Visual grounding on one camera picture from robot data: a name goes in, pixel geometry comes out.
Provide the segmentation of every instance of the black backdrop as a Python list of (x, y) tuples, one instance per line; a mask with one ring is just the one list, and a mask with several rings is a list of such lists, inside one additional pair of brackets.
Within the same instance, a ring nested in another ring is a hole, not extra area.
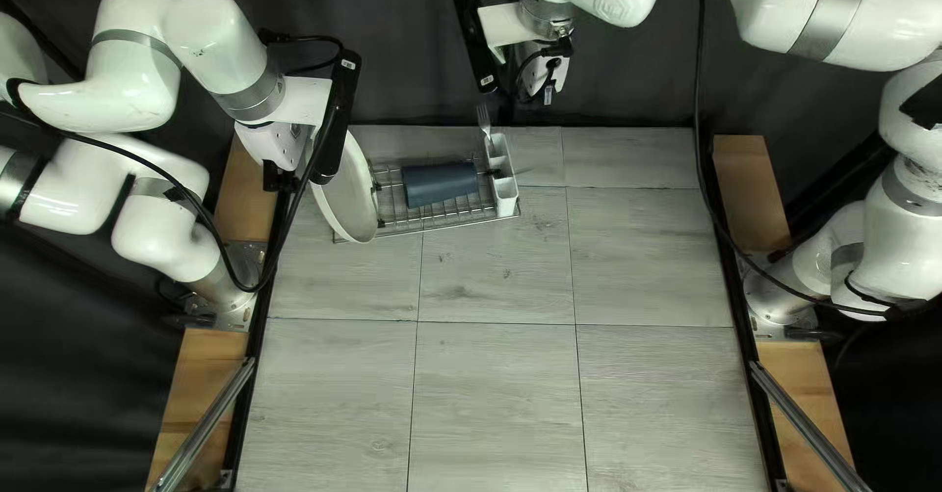
[[(70, 59), (84, 64), (99, 0), (15, 0)], [(256, 27), (339, 37), (364, 57), (355, 124), (472, 125), (479, 101), (451, 0), (236, 0)], [(485, 0), (495, 4), (505, 0)], [(551, 107), (514, 124), (688, 125), (696, 0), (657, 0), (644, 23), (578, 20), (576, 55)], [(876, 128), (887, 74), (763, 51), (736, 32), (728, 0), (707, 0), (704, 109), (720, 133), (768, 138), (783, 197), (796, 196)], [(330, 45), (310, 46), (303, 62)], [(156, 133), (221, 171), (231, 121), (192, 79)]]
[[(13, 1), (84, 66), (99, 0)], [(474, 124), (480, 98), (451, 0), (236, 1), (256, 27), (334, 35), (364, 57), (355, 124)], [(565, 90), (505, 124), (689, 125), (696, 7), (657, 0), (633, 29), (582, 16)], [(767, 137), (788, 201), (874, 131), (889, 75), (753, 48), (727, 0), (707, 9), (705, 113), (719, 133)], [(281, 58), (330, 52), (311, 45)], [(231, 136), (231, 120), (186, 74), (173, 119), (148, 133), (204, 164), (215, 185)], [(55, 143), (0, 116), (0, 144), (51, 154)], [(117, 257), (106, 230), (18, 229), (0, 232), (0, 295), (13, 321), (0, 339), (0, 386), (13, 395), (0, 404), (0, 488), (139, 490), (180, 339), (157, 322), (167, 310), (154, 298), (157, 276)]]

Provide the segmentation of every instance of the silver metal band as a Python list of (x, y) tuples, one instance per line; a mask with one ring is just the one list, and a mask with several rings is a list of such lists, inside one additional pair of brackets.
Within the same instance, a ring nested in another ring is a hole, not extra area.
[(896, 163), (890, 163), (881, 178), (883, 190), (890, 201), (913, 214), (930, 217), (942, 216), (942, 203), (923, 198), (906, 188), (900, 181), (900, 176), (896, 174), (896, 170), (893, 168), (894, 165)]
[(131, 186), (131, 192), (129, 194), (131, 196), (150, 196), (167, 200), (196, 215), (193, 204), (191, 204), (187, 198), (181, 196), (176, 200), (171, 199), (172, 194), (168, 194), (168, 191), (175, 192), (176, 186), (166, 179), (160, 179), (158, 177), (138, 177), (135, 178), (134, 185)]
[(864, 257), (864, 242), (847, 244), (831, 252), (831, 269), (844, 264), (856, 264)]
[(235, 93), (210, 93), (230, 117), (242, 122), (258, 121), (270, 115), (285, 100), (285, 77), (270, 57), (262, 76), (255, 83)]
[(557, 40), (573, 31), (576, 7), (572, 3), (550, 3), (544, 0), (520, 0), (517, 16), (520, 22), (544, 40)]
[(157, 38), (152, 38), (143, 32), (137, 32), (136, 30), (128, 30), (126, 28), (112, 28), (108, 30), (102, 30), (98, 34), (95, 34), (95, 37), (91, 39), (91, 46), (95, 46), (102, 41), (132, 41), (134, 43), (139, 43), (145, 47), (150, 47), (155, 51), (163, 54), (164, 56), (171, 59), (174, 65), (177, 66), (177, 69), (182, 69), (183, 65), (180, 63), (180, 60), (177, 59), (171, 48), (167, 46), (167, 43), (158, 40)]
[(860, 0), (818, 0), (789, 54), (816, 60), (827, 58), (844, 37)]
[(0, 215), (13, 208), (38, 162), (34, 155), (27, 152), (14, 152), (6, 161), (6, 166), (0, 172)]

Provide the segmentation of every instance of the dish rack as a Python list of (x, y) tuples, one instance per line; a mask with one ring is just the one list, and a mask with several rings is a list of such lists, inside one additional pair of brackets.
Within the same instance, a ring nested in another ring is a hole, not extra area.
[[(414, 208), (406, 206), (402, 168), (370, 164), (379, 224), (376, 237), (424, 233), (520, 216), (519, 190), (506, 137), (493, 134), (485, 142), (484, 153), (463, 159), (474, 163), (477, 169), (477, 192)], [(334, 233), (334, 243), (345, 242), (345, 238)]]

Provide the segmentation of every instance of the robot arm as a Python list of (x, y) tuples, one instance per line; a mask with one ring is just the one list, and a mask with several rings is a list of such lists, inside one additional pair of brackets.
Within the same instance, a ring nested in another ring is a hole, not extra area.
[[(545, 46), (533, 41), (570, 37), (575, 28), (575, 7), (612, 25), (632, 27), (644, 21), (654, 1), (520, 0), (481, 7), (477, 17), (487, 46), (497, 62), (503, 64), (500, 48), (504, 45), (523, 43), (523, 54), (529, 55)], [(942, 41), (942, 0), (730, 2), (743, 40), (774, 52), (854, 69), (896, 71), (909, 67), (933, 52)], [(522, 72), (520, 77), (528, 92), (540, 86), (547, 62), (537, 60)], [(557, 68), (556, 90), (561, 89), (566, 69)]]
[[(311, 179), (336, 174), (360, 59), (343, 51), (332, 79), (284, 77), (233, 0), (102, 0), (85, 80), (46, 81), (38, 45), (16, 20), (0, 14), (0, 95), (54, 127), (143, 157), (198, 198), (209, 175), (202, 166), (122, 133), (166, 123), (180, 68), (187, 67), (234, 119), (238, 136), (260, 164), (293, 171), (325, 112)], [(219, 248), (169, 181), (109, 150), (67, 138), (44, 165), (0, 147), (0, 212), (65, 233), (92, 233), (105, 222), (128, 177), (134, 178), (111, 233), (115, 251), (188, 285), (217, 314), (251, 309)]]

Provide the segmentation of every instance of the metal rail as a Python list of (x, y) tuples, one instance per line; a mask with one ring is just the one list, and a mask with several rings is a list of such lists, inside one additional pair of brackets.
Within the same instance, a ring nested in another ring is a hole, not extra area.
[(180, 450), (173, 454), (171, 462), (160, 473), (160, 477), (151, 486), (151, 492), (173, 492), (176, 486), (180, 484), (189, 471), (189, 467), (196, 460), (200, 450), (203, 450), (206, 441), (213, 434), (213, 430), (219, 424), (222, 415), (229, 408), (232, 402), (245, 386), (245, 383), (252, 377), (255, 371), (255, 358), (246, 358), (245, 362), (229, 378), (226, 387), (219, 391), (216, 400), (209, 404), (206, 413), (200, 418), (200, 422), (193, 428), (186, 440), (180, 445)]
[(795, 426), (799, 435), (805, 438), (805, 441), (815, 450), (821, 461), (830, 469), (831, 473), (837, 478), (837, 481), (850, 492), (872, 492), (870, 487), (864, 483), (864, 480), (857, 475), (854, 468), (847, 463), (843, 455), (837, 451), (837, 448), (831, 444), (831, 441), (824, 436), (818, 426), (808, 418), (808, 415), (802, 411), (795, 401), (791, 399), (788, 393), (775, 382), (775, 379), (757, 361), (749, 362), (749, 371), (753, 380), (759, 384), (766, 395), (782, 411), (785, 417)]

